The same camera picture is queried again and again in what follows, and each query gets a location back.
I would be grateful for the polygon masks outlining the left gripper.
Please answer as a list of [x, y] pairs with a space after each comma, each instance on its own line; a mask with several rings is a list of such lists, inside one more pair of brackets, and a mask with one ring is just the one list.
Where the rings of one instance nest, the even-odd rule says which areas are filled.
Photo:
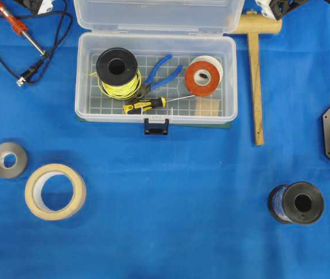
[[33, 15], [48, 13], [53, 9], [53, 0], [18, 0], [18, 3]]

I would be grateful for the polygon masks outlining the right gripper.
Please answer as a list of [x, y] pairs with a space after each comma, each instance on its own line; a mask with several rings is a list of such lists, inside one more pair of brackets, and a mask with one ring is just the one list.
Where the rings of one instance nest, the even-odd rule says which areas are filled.
[[255, 0], [261, 7], [261, 14], [267, 18], [280, 20], [287, 13], [302, 5], [301, 0]]

